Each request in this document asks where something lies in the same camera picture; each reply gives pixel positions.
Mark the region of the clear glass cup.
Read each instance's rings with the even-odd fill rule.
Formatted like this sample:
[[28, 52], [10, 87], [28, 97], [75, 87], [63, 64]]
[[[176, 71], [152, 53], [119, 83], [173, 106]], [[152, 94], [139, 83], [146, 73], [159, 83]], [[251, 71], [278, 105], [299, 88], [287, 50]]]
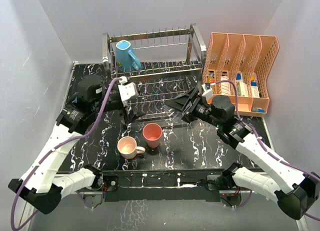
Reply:
[[168, 105], [163, 105], [163, 110], [168, 115], [168, 119], [173, 123], [178, 123], [182, 121], [183, 114], [181, 111], [176, 110], [172, 107], [169, 107]]

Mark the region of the dusty pink tumbler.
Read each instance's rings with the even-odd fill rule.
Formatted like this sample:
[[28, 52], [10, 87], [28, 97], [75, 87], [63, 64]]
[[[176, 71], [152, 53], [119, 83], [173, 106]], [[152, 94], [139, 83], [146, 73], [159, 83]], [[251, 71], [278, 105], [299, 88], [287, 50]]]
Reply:
[[142, 134], [147, 142], [147, 145], [151, 148], [156, 148], [160, 145], [160, 139], [163, 134], [163, 130], [157, 123], [148, 123], [144, 126]]

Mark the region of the peach handled mug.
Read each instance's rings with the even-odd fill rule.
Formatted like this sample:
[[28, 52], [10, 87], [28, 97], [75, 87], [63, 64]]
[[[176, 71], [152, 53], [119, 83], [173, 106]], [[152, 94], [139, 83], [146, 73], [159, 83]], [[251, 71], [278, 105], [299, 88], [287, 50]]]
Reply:
[[143, 154], [146, 149], [141, 146], [137, 146], [136, 140], [131, 136], [125, 136], [121, 138], [117, 143], [117, 149], [119, 153], [125, 159], [133, 159], [138, 154]]

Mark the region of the blue handled mug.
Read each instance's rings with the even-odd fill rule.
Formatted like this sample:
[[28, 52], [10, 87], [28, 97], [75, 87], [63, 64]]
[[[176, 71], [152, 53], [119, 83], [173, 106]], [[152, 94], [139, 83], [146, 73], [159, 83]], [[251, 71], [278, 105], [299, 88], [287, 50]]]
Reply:
[[135, 55], [131, 43], [127, 40], [121, 40], [116, 44], [115, 60], [120, 71], [132, 72], [142, 69], [140, 60]]

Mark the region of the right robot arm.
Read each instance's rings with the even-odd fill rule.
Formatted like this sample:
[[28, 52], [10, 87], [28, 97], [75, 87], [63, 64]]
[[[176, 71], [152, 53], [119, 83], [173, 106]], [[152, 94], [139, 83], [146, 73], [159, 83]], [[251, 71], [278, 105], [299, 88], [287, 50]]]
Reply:
[[169, 109], [180, 112], [182, 120], [200, 119], [217, 128], [219, 138], [247, 156], [266, 175], [254, 173], [233, 163], [222, 172], [219, 182], [226, 188], [246, 188], [277, 203], [287, 216], [300, 220], [320, 197], [320, 177], [293, 166], [262, 142], [252, 125], [235, 116], [236, 107], [228, 96], [217, 95], [211, 103], [196, 88], [165, 101]]

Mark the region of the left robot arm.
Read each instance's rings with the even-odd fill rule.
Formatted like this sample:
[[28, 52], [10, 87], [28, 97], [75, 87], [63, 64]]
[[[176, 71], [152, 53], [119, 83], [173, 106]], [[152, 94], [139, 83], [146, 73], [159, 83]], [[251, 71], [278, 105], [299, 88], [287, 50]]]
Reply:
[[77, 93], [63, 107], [34, 163], [21, 178], [12, 179], [8, 188], [45, 215], [73, 192], [83, 188], [100, 190], [102, 172], [90, 164], [61, 177], [56, 173], [73, 146], [95, 131], [103, 113], [124, 110], [137, 96], [136, 85], [125, 76], [114, 78], [107, 88], [101, 76], [85, 76], [78, 83]]

